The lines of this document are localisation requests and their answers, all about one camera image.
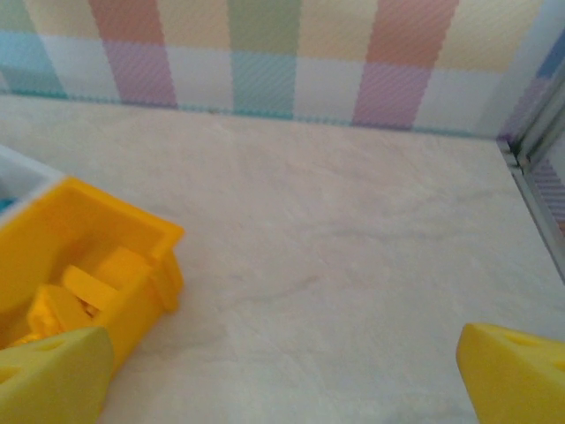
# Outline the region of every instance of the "metal edge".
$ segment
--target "metal edge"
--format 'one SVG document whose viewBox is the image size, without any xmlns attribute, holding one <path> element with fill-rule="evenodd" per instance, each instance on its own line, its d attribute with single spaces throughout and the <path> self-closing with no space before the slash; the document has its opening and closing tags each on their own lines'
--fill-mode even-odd
<svg viewBox="0 0 565 424">
<path fill-rule="evenodd" d="M 546 248 L 551 254 L 561 281 L 565 284 L 565 238 L 544 203 L 531 174 L 513 173 L 513 178 Z"/>
</svg>

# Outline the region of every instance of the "checkered wall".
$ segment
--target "checkered wall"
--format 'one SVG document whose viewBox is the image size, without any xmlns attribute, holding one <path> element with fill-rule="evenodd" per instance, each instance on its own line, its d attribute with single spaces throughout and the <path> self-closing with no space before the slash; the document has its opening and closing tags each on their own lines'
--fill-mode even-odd
<svg viewBox="0 0 565 424">
<path fill-rule="evenodd" d="M 563 0 L 3 0 L 0 90 L 512 139 Z"/>
</svg>

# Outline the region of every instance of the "yellow plastic block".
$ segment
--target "yellow plastic block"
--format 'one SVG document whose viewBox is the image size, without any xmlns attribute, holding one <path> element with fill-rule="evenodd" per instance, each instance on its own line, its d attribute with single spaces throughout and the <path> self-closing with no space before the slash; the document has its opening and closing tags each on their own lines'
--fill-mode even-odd
<svg viewBox="0 0 565 424">
<path fill-rule="evenodd" d="M 92 325 L 79 300 L 64 287 L 51 284 L 40 287 L 27 320 L 32 331 L 41 337 Z"/>
<path fill-rule="evenodd" d="M 63 274 L 63 287 L 99 311 L 106 309 L 117 295 L 115 288 L 73 266 L 68 267 Z"/>
<path fill-rule="evenodd" d="M 67 178 L 0 228 L 0 348 L 90 325 L 109 332 L 114 371 L 183 278 L 182 228 Z"/>
<path fill-rule="evenodd" d="M 95 423 L 112 355 L 108 333 L 100 327 L 0 351 L 0 422 Z"/>
<path fill-rule="evenodd" d="M 457 364 L 481 423 L 565 422 L 564 343 L 467 324 Z"/>
</svg>

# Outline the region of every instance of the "marble surface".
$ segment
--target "marble surface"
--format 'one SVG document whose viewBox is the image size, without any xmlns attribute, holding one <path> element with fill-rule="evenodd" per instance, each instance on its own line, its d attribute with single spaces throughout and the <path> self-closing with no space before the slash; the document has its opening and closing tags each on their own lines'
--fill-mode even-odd
<svg viewBox="0 0 565 424">
<path fill-rule="evenodd" d="M 565 339 L 565 287 L 480 140 L 0 97 L 0 142 L 182 224 L 181 309 L 101 423 L 471 423 L 466 322 Z"/>
</svg>

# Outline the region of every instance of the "pink square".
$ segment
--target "pink square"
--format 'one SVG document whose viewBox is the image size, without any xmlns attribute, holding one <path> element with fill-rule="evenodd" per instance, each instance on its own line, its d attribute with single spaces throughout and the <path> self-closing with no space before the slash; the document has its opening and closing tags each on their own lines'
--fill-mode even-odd
<svg viewBox="0 0 565 424">
<path fill-rule="evenodd" d="M 133 42 L 104 42 L 122 102 L 177 106 L 167 50 Z"/>
<path fill-rule="evenodd" d="M 365 64 L 354 125 L 411 128 L 432 70 Z"/>
</svg>

